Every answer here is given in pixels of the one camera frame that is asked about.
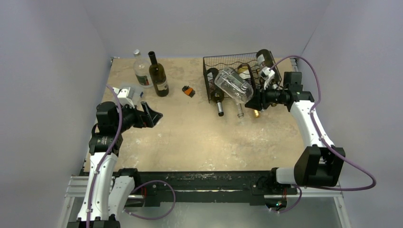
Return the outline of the dark green wine bottle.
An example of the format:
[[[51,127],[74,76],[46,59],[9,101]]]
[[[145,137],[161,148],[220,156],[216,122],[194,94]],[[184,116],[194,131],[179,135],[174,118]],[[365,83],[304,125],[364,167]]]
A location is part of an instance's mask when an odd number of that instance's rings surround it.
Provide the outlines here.
[[[157,61],[154,51],[148,52],[148,56],[151,61],[151,65],[149,66],[149,74],[151,76],[155,92],[159,97],[165,97],[169,94],[169,86],[164,67]]]

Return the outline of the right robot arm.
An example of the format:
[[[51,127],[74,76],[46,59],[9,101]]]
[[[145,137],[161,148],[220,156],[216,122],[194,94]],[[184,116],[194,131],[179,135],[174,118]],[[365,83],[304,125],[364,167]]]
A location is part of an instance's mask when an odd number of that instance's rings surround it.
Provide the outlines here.
[[[297,122],[305,149],[292,168],[275,168],[275,176],[268,178],[267,188],[279,193],[286,184],[310,187],[334,187],[338,182],[345,157],[341,147],[335,147],[326,136],[314,108],[314,98],[303,89],[300,72],[286,72],[284,85],[279,86],[272,70],[259,73],[260,86],[247,108],[262,111],[270,105],[284,105]]]

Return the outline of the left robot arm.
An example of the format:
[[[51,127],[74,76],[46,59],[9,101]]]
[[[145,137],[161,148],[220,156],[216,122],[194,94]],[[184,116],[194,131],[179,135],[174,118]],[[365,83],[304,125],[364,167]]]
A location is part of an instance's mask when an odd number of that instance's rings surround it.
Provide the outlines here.
[[[147,102],[136,106],[108,101],[96,108],[97,124],[89,141],[90,170],[84,200],[76,221],[69,228],[118,228],[129,194],[137,194],[142,182],[136,168],[114,175],[122,133],[130,128],[153,128],[163,117]]]

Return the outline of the green bottle silver cap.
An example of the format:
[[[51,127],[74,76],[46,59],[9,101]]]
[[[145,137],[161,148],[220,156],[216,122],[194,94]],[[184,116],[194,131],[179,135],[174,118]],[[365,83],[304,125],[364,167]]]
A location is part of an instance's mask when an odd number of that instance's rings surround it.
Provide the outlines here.
[[[214,101],[216,103],[217,106],[217,111],[218,111],[218,116],[222,117],[224,116],[224,110],[223,110],[223,106],[222,106],[222,101],[224,99],[224,92],[215,85],[214,80],[216,78],[216,76],[218,75],[219,71],[216,68],[210,68],[207,70],[207,76],[211,76],[212,77],[212,87],[211,87],[211,92],[210,92],[210,96],[212,101]]]

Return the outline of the clear glass bottle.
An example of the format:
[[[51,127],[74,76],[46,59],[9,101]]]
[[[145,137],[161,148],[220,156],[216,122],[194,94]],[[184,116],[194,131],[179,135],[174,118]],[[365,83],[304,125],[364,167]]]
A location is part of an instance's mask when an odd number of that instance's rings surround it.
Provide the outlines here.
[[[149,74],[149,61],[142,56],[140,50],[138,49],[133,52],[133,55],[135,58],[133,70],[139,84],[146,88],[152,87],[153,82]]]
[[[239,104],[246,104],[253,98],[254,89],[250,83],[241,78],[232,67],[219,71],[214,79],[215,85]]]

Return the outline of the orange hex key set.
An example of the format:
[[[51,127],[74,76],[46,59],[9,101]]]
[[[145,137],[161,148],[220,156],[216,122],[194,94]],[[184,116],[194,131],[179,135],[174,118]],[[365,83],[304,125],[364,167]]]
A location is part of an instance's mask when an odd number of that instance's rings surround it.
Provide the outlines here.
[[[185,85],[182,88],[182,91],[189,97],[193,97],[195,95],[195,90],[192,87],[188,86],[188,85]]]

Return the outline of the aluminium frame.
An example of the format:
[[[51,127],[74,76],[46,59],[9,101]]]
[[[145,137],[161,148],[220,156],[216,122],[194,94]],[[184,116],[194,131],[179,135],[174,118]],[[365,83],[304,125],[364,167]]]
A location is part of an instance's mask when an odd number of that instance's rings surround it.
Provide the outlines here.
[[[117,95],[112,89],[112,94],[115,97],[115,104],[120,104],[117,98]],[[138,104],[135,105],[138,110],[143,110],[141,106],[141,102],[153,99],[159,103],[163,101],[163,99],[159,96],[153,94],[152,89],[144,90],[144,94],[142,98],[139,100]],[[90,153],[89,157],[86,161],[85,166],[83,167],[82,172],[74,177],[70,183],[69,188],[67,190],[67,196],[69,198],[79,197],[84,200],[86,187],[88,183],[88,176],[90,170]],[[296,184],[290,184],[291,187],[297,190],[296,196],[288,196],[287,197],[287,205],[284,208],[272,208],[269,205],[265,206],[251,206],[252,214],[258,214],[261,210],[264,210],[270,214],[268,225],[274,228],[279,228],[281,226],[281,222],[276,221],[276,217],[290,211],[295,207],[295,205],[289,205],[289,200],[295,200],[296,203],[302,203],[301,212],[296,216],[291,218],[283,219],[284,223],[290,223],[293,226],[302,225],[303,218],[308,217],[309,215],[314,215],[317,218],[318,225],[322,228],[328,228],[331,226],[330,218],[335,218],[339,226],[346,228],[349,226],[347,222],[347,215],[344,209],[344,200],[343,194],[340,189],[336,189],[336,191],[331,192],[328,190],[320,190],[319,188],[308,188],[306,186],[298,186]],[[119,219],[120,228],[124,226],[122,222],[122,216],[128,215],[132,216],[132,209],[137,206],[137,204],[142,204],[143,208],[151,208],[146,207],[139,199],[134,200],[133,206],[127,206],[129,202],[129,198],[124,207],[124,211],[121,214]],[[243,215],[242,217],[234,216],[234,218],[230,218],[232,214],[232,209],[237,208],[239,206],[249,205],[248,203],[185,203],[185,202],[171,202],[172,206],[167,211],[167,215],[179,216],[181,212],[180,206],[182,204],[188,206],[200,206],[201,204],[219,204],[218,210],[202,209],[199,214],[195,214],[195,218],[200,218],[200,224],[205,228],[221,228],[224,225],[233,223],[234,226],[244,227],[246,225],[247,215]],[[61,225],[66,226],[70,221],[62,221]]]

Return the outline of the clear plastic organizer box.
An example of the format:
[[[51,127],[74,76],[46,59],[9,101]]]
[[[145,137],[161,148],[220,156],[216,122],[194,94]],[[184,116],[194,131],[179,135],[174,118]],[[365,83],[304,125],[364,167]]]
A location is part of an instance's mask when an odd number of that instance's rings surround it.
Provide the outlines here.
[[[120,85],[121,89],[126,89],[128,91],[128,95],[126,96],[130,101],[133,102],[134,105],[137,105],[139,100],[142,98],[144,94],[144,89],[143,87],[133,84],[133,83],[128,83],[128,82],[123,82]]]

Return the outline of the red bottle gold cap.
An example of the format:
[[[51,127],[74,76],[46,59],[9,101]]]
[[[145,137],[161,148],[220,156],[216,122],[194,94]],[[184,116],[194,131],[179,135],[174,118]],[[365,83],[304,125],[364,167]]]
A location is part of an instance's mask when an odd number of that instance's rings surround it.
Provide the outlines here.
[[[252,84],[252,82],[254,82],[253,74],[249,72],[248,64],[239,65],[237,68],[237,73],[242,79],[246,80],[249,84]]]

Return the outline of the dark bottle upper far right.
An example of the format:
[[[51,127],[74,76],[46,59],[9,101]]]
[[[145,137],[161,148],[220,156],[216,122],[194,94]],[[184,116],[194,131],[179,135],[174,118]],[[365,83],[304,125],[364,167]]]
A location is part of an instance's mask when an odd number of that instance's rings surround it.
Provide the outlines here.
[[[275,59],[272,52],[267,49],[261,49],[256,53],[257,63],[259,66],[259,75],[265,79],[264,87],[267,88],[269,85],[273,88],[277,88],[281,82],[281,75],[275,65]],[[264,74],[264,70],[267,68],[270,70],[269,76]]]

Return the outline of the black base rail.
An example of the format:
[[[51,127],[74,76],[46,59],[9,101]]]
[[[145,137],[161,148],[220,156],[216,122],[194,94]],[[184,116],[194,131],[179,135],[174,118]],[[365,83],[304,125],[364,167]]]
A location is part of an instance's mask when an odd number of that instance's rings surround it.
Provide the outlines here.
[[[284,208],[288,196],[297,190],[289,184],[279,184],[274,171],[138,171],[122,169],[114,173],[114,186],[119,175],[134,178],[129,190],[131,207],[139,199],[146,207],[158,207],[162,202],[185,203],[248,203]]]

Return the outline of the clear slim empty bottle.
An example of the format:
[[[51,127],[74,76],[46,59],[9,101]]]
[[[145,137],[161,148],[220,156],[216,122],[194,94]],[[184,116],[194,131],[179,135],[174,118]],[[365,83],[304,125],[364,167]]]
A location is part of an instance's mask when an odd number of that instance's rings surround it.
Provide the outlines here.
[[[236,106],[237,106],[237,110],[238,110],[237,117],[238,118],[243,118],[244,117],[244,112],[243,112],[242,104],[236,103]]]

